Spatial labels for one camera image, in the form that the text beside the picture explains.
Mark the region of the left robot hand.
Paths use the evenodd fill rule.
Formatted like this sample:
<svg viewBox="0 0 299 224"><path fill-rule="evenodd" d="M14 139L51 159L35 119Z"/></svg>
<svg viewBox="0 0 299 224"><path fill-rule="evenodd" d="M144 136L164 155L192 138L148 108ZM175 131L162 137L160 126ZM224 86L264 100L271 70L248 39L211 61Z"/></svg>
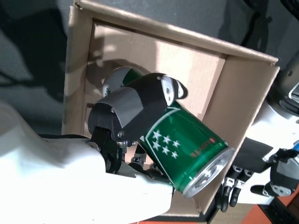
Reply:
<svg viewBox="0 0 299 224"><path fill-rule="evenodd" d="M299 184L299 118L264 102L215 195L222 212L237 203L268 205Z"/></svg>

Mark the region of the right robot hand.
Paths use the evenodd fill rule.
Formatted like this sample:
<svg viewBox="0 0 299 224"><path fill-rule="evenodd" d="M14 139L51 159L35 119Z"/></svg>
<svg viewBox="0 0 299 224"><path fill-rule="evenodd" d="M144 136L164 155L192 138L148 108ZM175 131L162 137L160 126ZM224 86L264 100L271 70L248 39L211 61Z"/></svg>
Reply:
<svg viewBox="0 0 299 224"><path fill-rule="evenodd" d="M173 187L122 160L131 145L188 91L152 73L94 104L91 138L41 137L8 103L0 103L0 221L3 224L129 224L167 212Z"/></svg>

